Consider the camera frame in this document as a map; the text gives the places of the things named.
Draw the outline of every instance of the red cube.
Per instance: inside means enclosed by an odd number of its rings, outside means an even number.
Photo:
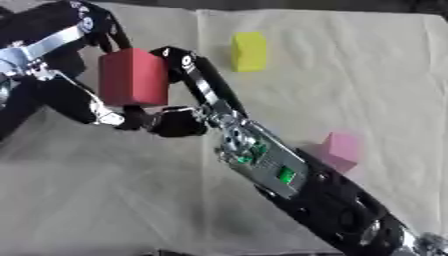
[[[162,58],[133,48],[103,55],[99,62],[99,95],[106,105],[168,104],[168,70]]]

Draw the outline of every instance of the pink cube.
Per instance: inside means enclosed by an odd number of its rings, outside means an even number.
[[[141,49],[125,49],[103,55],[99,62],[99,95],[106,105],[168,103],[168,71],[163,59]]]
[[[321,145],[318,157],[341,173],[346,173],[358,163],[359,142],[356,136],[332,132]]]

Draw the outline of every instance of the white cloth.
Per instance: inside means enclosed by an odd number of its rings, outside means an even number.
[[[210,58],[251,117],[291,145],[332,131],[359,135],[362,157],[348,176],[412,230],[447,235],[442,18],[103,6],[136,47],[174,45]],[[230,39],[239,31],[267,38],[265,71],[230,71]],[[90,69],[82,80],[92,87],[99,54],[83,52]],[[170,104],[194,100],[177,84]],[[332,250],[218,163],[214,135],[161,139],[82,126],[52,111],[25,124],[0,149],[0,254]]]

